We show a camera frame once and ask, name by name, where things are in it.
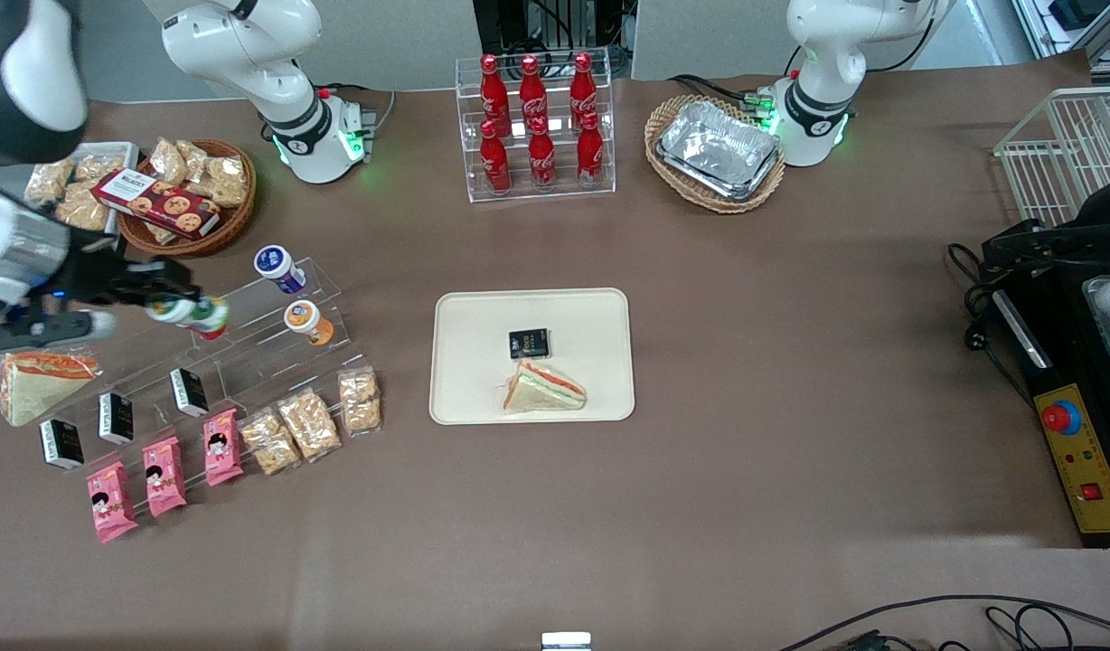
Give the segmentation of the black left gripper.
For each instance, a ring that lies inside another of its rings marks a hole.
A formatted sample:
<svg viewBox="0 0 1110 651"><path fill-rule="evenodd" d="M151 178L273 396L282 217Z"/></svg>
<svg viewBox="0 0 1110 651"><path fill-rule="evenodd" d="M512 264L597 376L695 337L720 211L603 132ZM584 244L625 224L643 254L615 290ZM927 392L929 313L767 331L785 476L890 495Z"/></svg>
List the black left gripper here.
<svg viewBox="0 0 1110 651"><path fill-rule="evenodd" d="M983 241L983 269L1010 269L1046 262L1042 246L1093 246L1097 256L1110 259L1110 182L1088 196L1078 214L1060 227L1023 220L1015 238Z"/></svg>

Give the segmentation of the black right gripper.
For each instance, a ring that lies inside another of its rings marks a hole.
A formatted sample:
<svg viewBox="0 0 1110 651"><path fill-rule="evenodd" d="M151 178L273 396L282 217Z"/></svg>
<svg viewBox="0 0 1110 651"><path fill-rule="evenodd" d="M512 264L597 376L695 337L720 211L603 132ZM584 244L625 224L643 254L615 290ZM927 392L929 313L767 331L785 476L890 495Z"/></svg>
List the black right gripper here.
<svg viewBox="0 0 1110 651"><path fill-rule="evenodd" d="M122 283L127 276L127 286ZM196 302L202 289L172 280L171 260L129 262L117 249L84 252L72 250L56 271L26 294L27 312L42 312L46 297L63 293L63 300L87 306L137 306L127 288L157 288L157 302Z"/></svg>

